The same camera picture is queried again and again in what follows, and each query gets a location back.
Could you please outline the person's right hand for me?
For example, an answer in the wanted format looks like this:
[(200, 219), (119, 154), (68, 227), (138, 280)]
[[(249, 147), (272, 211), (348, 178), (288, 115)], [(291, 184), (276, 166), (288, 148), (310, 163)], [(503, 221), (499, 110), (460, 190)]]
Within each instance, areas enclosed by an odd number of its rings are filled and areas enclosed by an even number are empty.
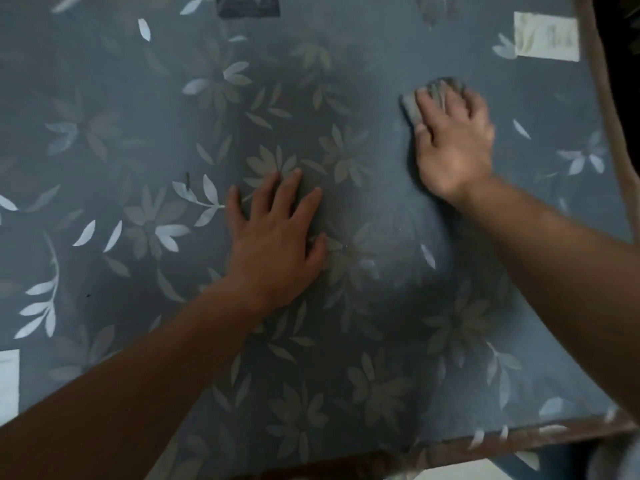
[(492, 174), (495, 127), (484, 97), (466, 89), (460, 97), (444, 85), (443, 111), (421, 89), (416, 93), (423, 122), (432, 131), (434, 153), (416, 162), (428, 191), (454, 207), (460, 207), (472, 184)]

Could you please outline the blue floral tablecloth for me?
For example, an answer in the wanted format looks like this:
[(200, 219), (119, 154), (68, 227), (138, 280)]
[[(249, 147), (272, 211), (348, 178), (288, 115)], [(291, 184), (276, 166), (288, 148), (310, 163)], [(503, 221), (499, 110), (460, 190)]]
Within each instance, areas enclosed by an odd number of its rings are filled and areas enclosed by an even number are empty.
[(429, 195), (401, 96), (484, 95), (494, 168), (633, 234), (577, 0), (0, 0), (0, 425), (228, 270), (224, 211), (301, 169), (319, 280), (247, 338), (150, 477), (411, 478), (628, 416)]

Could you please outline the person's right forearm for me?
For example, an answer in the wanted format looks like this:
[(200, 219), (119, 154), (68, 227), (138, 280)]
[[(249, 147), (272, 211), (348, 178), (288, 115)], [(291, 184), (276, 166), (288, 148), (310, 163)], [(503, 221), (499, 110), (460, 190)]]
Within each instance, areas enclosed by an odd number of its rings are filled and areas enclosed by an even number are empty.
[(442, 197), (491, 239), (549, 331), (640, 426), (640, 250), (501, 178), (445, 182)]

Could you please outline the person's left forearm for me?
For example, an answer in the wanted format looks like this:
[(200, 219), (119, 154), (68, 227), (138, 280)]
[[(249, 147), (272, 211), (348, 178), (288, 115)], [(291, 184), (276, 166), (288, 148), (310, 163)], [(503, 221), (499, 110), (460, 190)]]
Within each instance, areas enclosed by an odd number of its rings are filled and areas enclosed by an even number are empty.
[(271, 309), (222, 281), (0, 428), (0, 480), (142, 480)]

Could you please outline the person's left hand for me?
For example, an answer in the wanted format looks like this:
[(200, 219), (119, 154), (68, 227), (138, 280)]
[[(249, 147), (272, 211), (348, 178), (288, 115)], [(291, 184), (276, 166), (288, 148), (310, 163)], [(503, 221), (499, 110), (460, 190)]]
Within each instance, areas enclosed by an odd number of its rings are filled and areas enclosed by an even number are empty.
[(232, 242), (227, 279), (241, 304), (258, 319), (290, 304), (319, 277), (306, 275), (304, 267), (323, 191), (315, 187), (295, 202), (289, 219), (276, 219), (273, 199), (283, 179), (279, 172), (264, 179), (253, 193), (244, 231)]

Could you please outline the grey wiping cloth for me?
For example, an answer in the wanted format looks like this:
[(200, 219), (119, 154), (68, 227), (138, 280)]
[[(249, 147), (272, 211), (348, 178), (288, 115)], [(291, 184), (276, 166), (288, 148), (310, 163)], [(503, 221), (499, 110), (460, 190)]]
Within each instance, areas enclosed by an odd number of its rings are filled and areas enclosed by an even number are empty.
[(412, 124), (412, 126), (418, 125), (418, 123), (423, 122), (422, 113), (417, 104), (416, 93), (418, 90), (425, 90), (428, 92), (431, 99), (439, 106), (439, 108), (443, 111), (446, 110), (446, 96), (445, 91), (443, 90), (444, 85), (450, 87), (455, 93), (457, 93), (460, 97), (463, 96), (465, 92), (465, 83), (457, 78), (453, 77), (442, 77), (428, 82), (425, 86), (414, 89), (400, 98), (401, 106), (404, 110), (407, 120)]

